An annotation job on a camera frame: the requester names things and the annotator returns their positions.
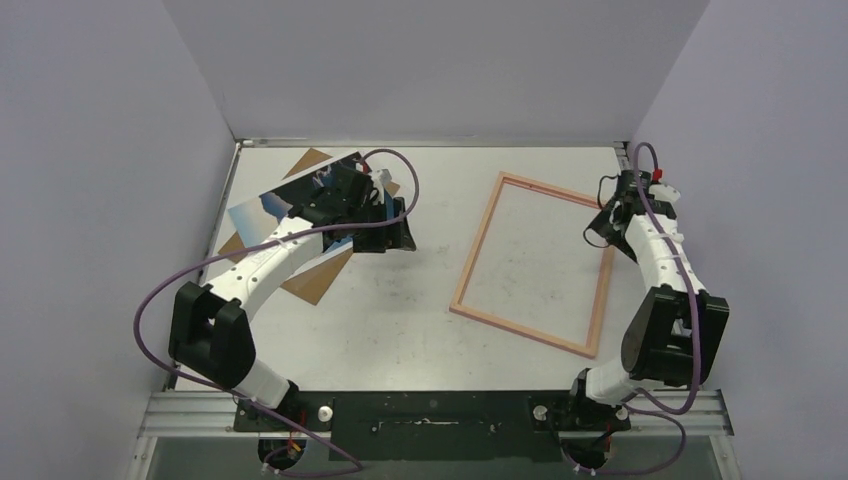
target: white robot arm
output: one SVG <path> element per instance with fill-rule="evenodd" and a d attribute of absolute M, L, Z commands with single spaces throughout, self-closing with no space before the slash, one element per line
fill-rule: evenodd
<path fill-rule="evenodd" d="M 354 252 L 415 250 L 406 220 L 368 230 L 336 230 L 285 241 L 315 226 L 373 223 L 405 211 L 402 198 L 384 192 L 391 180 L 385 170 L 369 173 L 337 167 L 332 184 L 289 210 L 262 243 L 280 244 L 249 254 L 203 286 L 187 282 L 177 292 L 168 353 L 226 390 L 266 407 L 286 410 L 297 386 L 256 356 L 250 319 L 280 284 L 301 266 L 322 255 L 335 241 L 353 237 Z"/>
<path fill-rule="evenodd" d="M 647 192 L 653 219 L 638 196 L 636 181 Z M 639 265 L 647 293 L 622 340 L 621 356 L 584 370 L 575 381 L 574 394 L 580 401 L 615 407 L 637 389 L 691 384 L 692 312 L 684 274 L 696 292 L 700 318 L 698 383 L 709 375 L 729 310 L 724 299 L 707 293 L 683 251 L 683 235 L 672 207 L 679 196 L 650 173 L 636 179 L 633 172 L 623 171 L 615 194 L 587 227 Z"/>

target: white wall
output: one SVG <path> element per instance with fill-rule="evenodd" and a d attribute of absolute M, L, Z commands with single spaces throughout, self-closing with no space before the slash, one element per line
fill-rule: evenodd
<path fill-rule="evenodd" d="M 731 318 L 711 378 L 747 478 L 845 478 L 848 2 L 713 0 L 642 122 Z"/>
<path fill-rule="evenodd" d="M 708 0 L 164 0 L 237 137 L 624 140 Z"/>
<path fill-rule="evenodd" d="M 123 478 L 164 379 L 133 309 L 202 256 L 232 149 L 159 0 L 0 2 L 3 477 Z"/>

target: white table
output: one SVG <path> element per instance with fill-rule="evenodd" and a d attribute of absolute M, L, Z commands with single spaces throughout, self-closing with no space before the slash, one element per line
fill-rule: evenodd
<path fill-rule="evenodd" d="M 316 148 L 330 154 L 347 150 Z M 286 291 L 275 292 L 251 322 L 263 361 L 303 390 L 568 389 L 581 369 L 619 354 L 624 330 L 644 296 L 638 267 L 621 254 L 616 255 L 594 360 L 448 312 L 499 171 L 594 195 L 599 177 L 619 170 L 613 148 L 398 150 L 414 163 L 421 180 L 419 205 L 409 217 L 418 251 L 354 255 L 317 306 Z M 227 208 L 274 187 L 305 151 L 243 149 Z M 374 160 L 390 167 L 398 183 L 411 187 L 400 162 L 389 155 Z M 234 232 L 225 213 L 213 251 Z M 579 240 L 559 248 L 589 247 Z M 213 265 L 207 276 L 226 268 L 226 262 Z M 566 287 L 594 294 L 594 285 Z M 203 389 L 184 380 L 176 388 Z"/>

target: wooden frame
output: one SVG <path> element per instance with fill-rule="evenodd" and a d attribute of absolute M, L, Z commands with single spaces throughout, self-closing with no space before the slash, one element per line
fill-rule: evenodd
<path fill-rule="evenodd" d="M 489 230 L 489 224 L 494 216 L 495 208 L 497 207 L 498 199 L 501 196 L 501 191 L 503 190 L 504 185 L 525 188 L 527 190 L 567 200 L 578 205 L 598 209 L 595 199 L 588 195 L 583 195 L 582 193 L 555 187 L 546 183 L 537 182 L 536 180 L 520 177 L 518 175 L 501 172 L 500 175 L 498 175 L 495 188 L 492 190 L 492 195 L 489 197 L 489 204 L 483 212 L 483 219 L 480 222 L 480 227 L 477 229 L 477 236 L 474 238 L 474 243 L 471 245 L 471 252 L 469 252 L 468 259 L 465 262 L 465 267 L 462 269 L 462 275 L 459 277 L 459 285 L 456 287 L 456 292 L 454 293 L 449 310 L 472 320 L 477 320 L 512 333 L 517 333 L 518 335 L 545 343 L 552 347 L 561 348 L 584 357 L 595 358 L 598 354 L 598 343 L 601 337 L 601 324 L 603 323 L 604 310 L 606 309 L 607 291 L 609 290 L 610 275 L 612 274 L 612 260 L 615 255 L 615 250 L 612 248 L 604 250 L 604 253 L 601 256 L 600 273 L 598 275 L 598 282 L 595 288 L 595 300 L 592 304 L 592 316 L 589 321 L 589 333 L 586 338 L 586 343 L 583 345 L 462 305 L 462 299 L 465 297 L 465 291 L 468 289 L 471 274 L 474 272 L 474 264 L 477 262 L 477 257 L 480 255 L 480 249 L 483 246 L 483 241 L 486 238 L 486 232 Z"/>

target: photo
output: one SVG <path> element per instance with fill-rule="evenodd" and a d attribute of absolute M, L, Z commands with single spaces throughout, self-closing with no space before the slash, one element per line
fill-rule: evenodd
<path fill-rule="evenodd" d="M 262 243 L 288 214 L 293 205 L 308 202 L 315 191 L 333 181 L 334 169 L 339 166 L 369 173 L 366 163 L 358 161 L 358 154 L 331 158 L 316 165 L 310 172 L 295 179 L 286 179 L 279 187 L 251 198 L 227 210 L 236 231 L 246 247 Z M 306 270 L 326 261 L 333 255 L 351 248 L 350 237 L 333 244 L 321 257 L 299 269 Z"/>

